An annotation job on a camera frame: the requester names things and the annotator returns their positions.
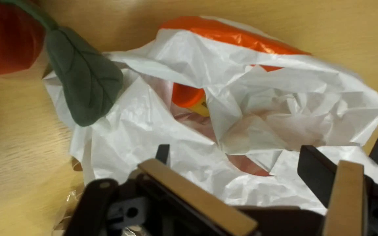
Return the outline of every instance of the green leaf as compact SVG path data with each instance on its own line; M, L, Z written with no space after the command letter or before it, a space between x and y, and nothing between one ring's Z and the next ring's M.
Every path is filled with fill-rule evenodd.
M49 32L45 44L72 118L80 126L94 124L118 96L121 70L68 28Z

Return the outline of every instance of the table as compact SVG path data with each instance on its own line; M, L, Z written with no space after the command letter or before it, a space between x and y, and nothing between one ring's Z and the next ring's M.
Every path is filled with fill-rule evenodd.
M142 46L163 21L177 16L226 17L345 66L378 91L378 2L41 0L41 6L100 50ZM0 76L0 235L50 235L68 192L81 183L70 164L70 133L41 82L46 65L42 54L30 70Z

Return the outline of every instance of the white plastic bag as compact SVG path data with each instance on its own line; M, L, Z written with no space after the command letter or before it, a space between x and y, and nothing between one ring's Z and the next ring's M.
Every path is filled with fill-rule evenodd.
M147 46L108 57L122 69L125 88L92 126L75 125L58 78L45 79L73 133L71 155L87 183L125 183L164 143L172 170L230 205L295 205L324 214L297 176L302 145L320 146L333 163L362 163L378 183L378 166L360 149L378 125L378 93L343 69L211 17L165 23ZM172 83L203 88L210 120L177 121ZM244 173L228 156L248 158L270 176Z

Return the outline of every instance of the leaf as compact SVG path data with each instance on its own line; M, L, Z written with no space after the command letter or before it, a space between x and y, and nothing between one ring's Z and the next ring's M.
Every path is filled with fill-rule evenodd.
M49 32L45 44L72 118L80 126L94 124L118 96L121 70L68 28Z

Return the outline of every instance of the orange object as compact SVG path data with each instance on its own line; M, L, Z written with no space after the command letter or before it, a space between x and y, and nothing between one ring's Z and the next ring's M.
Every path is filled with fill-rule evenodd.
M161 29L189 31L209 40L240 48L247 48L266 54L278 54L278 55L304 54L303 52L294 49L289 45L285 45L280 41L266 38L264 36L238 29L209 19L180 17L163 24Z
M43 34L25 12L0 3L0 75L29 69L42 50Z
M209 117L210 112L206 107L206 96L203 90L173 84L172 101L180 108L189 109L199 116Z
M244 155L241 156L228 155L228 160L244 173L249 173L253 176L270 176L269 172L259 167L256 163L253 163L249 158Z

